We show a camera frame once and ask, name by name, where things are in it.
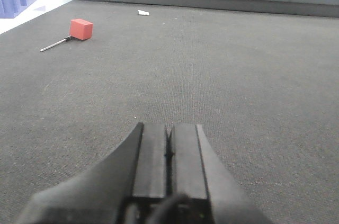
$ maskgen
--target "white floor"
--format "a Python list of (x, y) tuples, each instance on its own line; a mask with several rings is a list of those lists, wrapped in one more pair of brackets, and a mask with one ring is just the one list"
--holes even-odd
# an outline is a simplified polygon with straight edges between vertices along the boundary
[(72, 0), (36, 0), (14, 19), (0, 19), (0, 34), (30, 21)]

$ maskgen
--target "metal rod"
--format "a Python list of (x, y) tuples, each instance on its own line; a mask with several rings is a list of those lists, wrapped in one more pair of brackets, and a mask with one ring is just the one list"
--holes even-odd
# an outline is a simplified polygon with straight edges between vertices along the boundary
[(54, 44), (52, 44), (52, 45), (50, 45), (50, 46), (48, 46), (48, 47), (45, 47), (45, 48), (43, 48), (43, 49), (40, 49), (40, 52), (44, 52), (45, 50), (50, 49), (50, 48), (52, 48), (52, 47), (54, 47), (54, 46), (56, 46), (56, 45), (59, 45), (59, 44), (65, 42), (65, 41), (69, 41), (69, 40), (71, 39), (71, 37), (72, 37), (72, 36), (68, 36), (68, 37), (64, 38), (63, 40), (60, 40), (60, 41), (58, 41), (58, 42), (56, 42), (56, 43), (54, 43)]

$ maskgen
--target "red cube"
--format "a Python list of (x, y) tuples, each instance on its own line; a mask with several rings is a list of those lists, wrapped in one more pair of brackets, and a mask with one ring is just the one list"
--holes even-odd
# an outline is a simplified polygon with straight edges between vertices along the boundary
[(80, 40), (92, 37), (93, 23), (83, 19), (72, 19), (70, 21), (69, 35)]

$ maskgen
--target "gray carpet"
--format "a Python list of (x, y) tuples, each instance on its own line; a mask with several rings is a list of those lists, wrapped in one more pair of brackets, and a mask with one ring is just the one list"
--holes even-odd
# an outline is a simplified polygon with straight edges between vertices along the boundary
[[(92, 21), (93, 37), (40, 53), (74, 18)], [(203, 124), (274, 222), (337, 224), (338, 28), (321, 17), (73, 1), (0, 35), (0, 223), (144, 121)]]

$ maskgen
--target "white paper scrap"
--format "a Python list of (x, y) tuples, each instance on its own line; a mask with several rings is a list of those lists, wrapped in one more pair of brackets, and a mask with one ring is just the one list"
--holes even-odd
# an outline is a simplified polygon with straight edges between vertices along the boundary
[(149, 12), (138, 10), (140, 16), (149, 16)]

